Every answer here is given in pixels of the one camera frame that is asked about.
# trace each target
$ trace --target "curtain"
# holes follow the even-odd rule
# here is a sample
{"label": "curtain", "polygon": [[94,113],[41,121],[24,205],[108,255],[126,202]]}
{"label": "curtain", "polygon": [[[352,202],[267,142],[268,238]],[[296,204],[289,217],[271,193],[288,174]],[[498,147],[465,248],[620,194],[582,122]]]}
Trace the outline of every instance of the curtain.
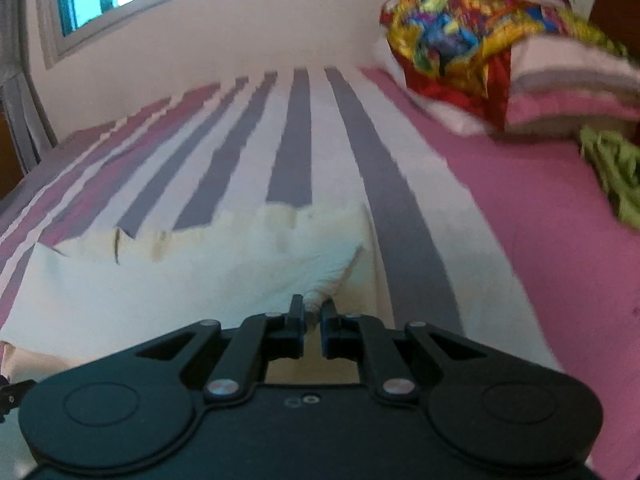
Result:
{"label": "curtain", "polygon": [[38,114],[23,56],[24,0],[0,0],[0,102],[24,174],[52,149]]}

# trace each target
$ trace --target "screw head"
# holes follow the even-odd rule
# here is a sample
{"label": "screw head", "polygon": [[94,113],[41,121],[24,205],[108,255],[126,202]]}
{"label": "screw head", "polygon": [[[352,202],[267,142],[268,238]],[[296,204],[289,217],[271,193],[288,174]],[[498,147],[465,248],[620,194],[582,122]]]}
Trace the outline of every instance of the screw head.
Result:
{"label": "screw head", "polygon": [[415,383],[409,379],[389,379],[382,389],[389,395],[408,395],[415,390]]}
{"label": "screw head", "polygon": [[216,379],[207,385],[207,390],[216,397],[229,397],[240,390],[240,384],[233,379]]}
{"label": "screw head", "polygon": [[315,394],[308,394],[302,397],[302,402],[305,404],[317,404],[320,402],[320,397]]}
{"label": "screw head", "polygon": [[284,405],[287,408],[291,408],[292,410],[295,410],[297,408],[302,407],[302,400],[300,399],[300,397],[287,397],[287,399],[285,399],[284,401]]}

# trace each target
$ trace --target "striped bedsheet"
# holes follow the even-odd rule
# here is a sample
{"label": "striped bedsheet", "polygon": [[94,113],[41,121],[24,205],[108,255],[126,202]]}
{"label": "striped bedsheet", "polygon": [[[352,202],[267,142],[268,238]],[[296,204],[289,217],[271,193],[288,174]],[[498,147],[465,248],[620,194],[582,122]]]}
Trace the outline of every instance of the striped bedsheet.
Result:
{"label": "striped bedsheet", "polygon": [[640,474],[638,234],[568,142],[457,137],[385,73],[242,76],[77,132],[0,203],[0,324],[36,241],[177,230],[265,202],[369,207],[395,324],[564,369],[606,409],[606,479]]}

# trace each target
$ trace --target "white wall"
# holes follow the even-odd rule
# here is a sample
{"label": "white wall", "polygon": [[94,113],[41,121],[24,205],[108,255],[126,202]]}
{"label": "white wall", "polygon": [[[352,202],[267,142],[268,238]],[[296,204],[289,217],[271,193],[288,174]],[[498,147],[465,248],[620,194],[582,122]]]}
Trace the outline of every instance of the white wall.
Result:
{"label": "white wall", "polygon": [[256,68],[372,64],[385,0],[174,0],[46,70],[27,0],[30,72],[59,140],[160,98]]}

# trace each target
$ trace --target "green cloth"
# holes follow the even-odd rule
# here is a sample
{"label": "green cloth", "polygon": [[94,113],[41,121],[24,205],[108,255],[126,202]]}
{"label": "green cloth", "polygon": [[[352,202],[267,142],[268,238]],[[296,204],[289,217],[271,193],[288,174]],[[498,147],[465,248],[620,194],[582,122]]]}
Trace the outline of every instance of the green cloth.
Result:
{"label": "green cloth", "polygon": [[593,164],[621,222],[640,229],[640,148],[619,132],[580,131],[582,157]]}

